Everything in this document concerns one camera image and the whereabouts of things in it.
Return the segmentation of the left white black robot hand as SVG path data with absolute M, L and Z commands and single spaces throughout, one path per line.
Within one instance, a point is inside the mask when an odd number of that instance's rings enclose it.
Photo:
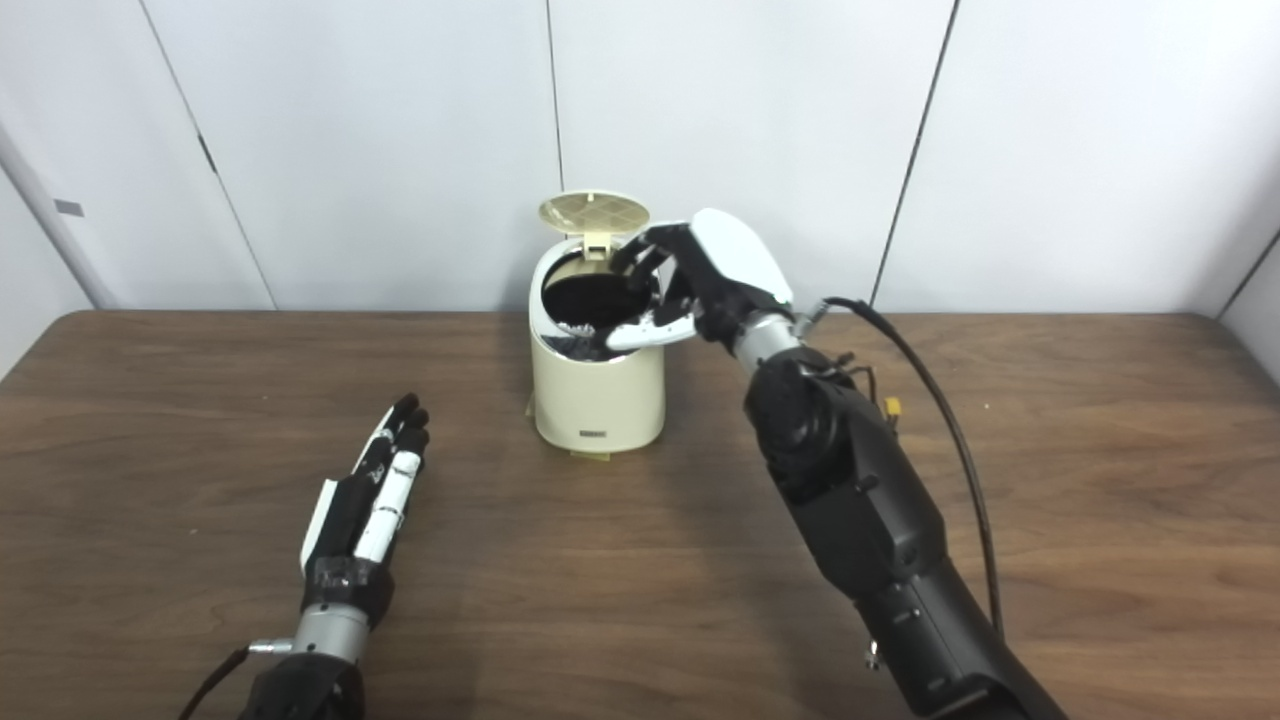
M 388 615 L 397 537 L 430 441 L 429 414 L 415 393 L 396 401 L 340 479 L 323 482 L 300 551 L 302 609 L 351 606 L 370 628 Z

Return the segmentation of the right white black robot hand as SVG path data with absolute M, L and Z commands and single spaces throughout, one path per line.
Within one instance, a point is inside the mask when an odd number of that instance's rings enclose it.
M 669 283 L 652 310 L 595 331 L 611 351 L 673 345 L 695 336 L 732 354 L 759 316 L 794 318 L 794 293 L 759 234 L 727 211 L 703 209 L 689 222 L 654 224 L 611 256 L 609 272 L 641 288 L 664 265 Z

